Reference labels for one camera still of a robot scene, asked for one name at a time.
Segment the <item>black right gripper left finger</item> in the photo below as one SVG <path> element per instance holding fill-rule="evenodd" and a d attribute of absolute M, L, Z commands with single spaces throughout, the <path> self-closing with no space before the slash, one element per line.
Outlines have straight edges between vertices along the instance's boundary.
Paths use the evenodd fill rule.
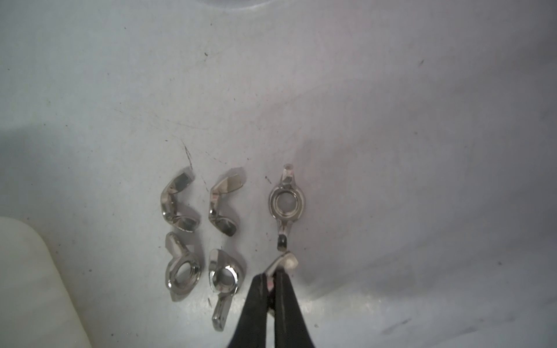
<path fill-rule="evenodd" d="M 250 285 L 239 322 L 228 348 L 265 347 L 268 284 L 264 273 L 256 275 Z"/>

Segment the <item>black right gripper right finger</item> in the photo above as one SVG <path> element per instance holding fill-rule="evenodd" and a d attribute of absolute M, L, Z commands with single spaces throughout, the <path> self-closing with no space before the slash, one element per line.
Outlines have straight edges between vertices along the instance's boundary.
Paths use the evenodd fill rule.
<path fill-rule="evenodd" d="M 275 347 L 314 348 L 289 275 L 284 269 L 274 274 Z"/>

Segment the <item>silver wing nut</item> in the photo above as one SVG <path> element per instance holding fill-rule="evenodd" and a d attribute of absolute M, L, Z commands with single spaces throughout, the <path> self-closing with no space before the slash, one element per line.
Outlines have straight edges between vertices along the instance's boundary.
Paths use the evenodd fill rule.
<path fill-rule="evenodd" d="M 181 214 L 178 211 L 178 195 L 183 192 L 193 181 L 185 171 L 181 171 L 170 180 L 160 195 L 160 206 L 163 219 L 175 229 L 186 233 L 194 233 L 199 226 L 195 217 Z"/>
<path fill-rule="evenodd" d="M 242 179 L 238 173 L 229 175 L 215 184 L 210 190 L 210 205 L 208 220 L 221 233 L 233 236 L 238 231 L 238 223 L 229 216 L 221 213 L 221 201 L 226 194 L 230 194 L 243 187 Z"/>
<path fill-rule="evenodd" d="M 277 249 L 286 252 L 292 225 L 302 217 L 305 208 L 305 196 L 296 183 L 292 164 L 284 166 L 280 181 L 268 197 L 268 207 L 278 226 Z"/>
<path fill-rule="evenodd" d="M 210 288 L 218 295 L 212 315 L 213 328 L 217 332 L 222 332 L 226 326 L 233 297 L 244 280 L 244 271 L 242 266 L 225 251 L 213 249 L 209 255 L 208 276 Z"/>
<path fill-rule="evenodd" d="M 165 286 L 171 300 L 180 302 L 189 296 L 200 280 L 200 258 L 191 252 L 174 232 L 166 235 L 165 247 L 171 254 L 171 261 L 165 270 Z"/>
<path fill-rule="evenodd" d="M 282 255 L 278 256 L 271 265 L 266 268 L 264 271 L 264 275 L 266 277 L 266 288 L 268 290 L 268 313 L 271 316 L 275 316 L 275 285 L 274 285 L 274 276 L 277 271 L 292 271 L 297 268 L 299 262 L 296 256 L 292 252 L 285 252 Z"/>

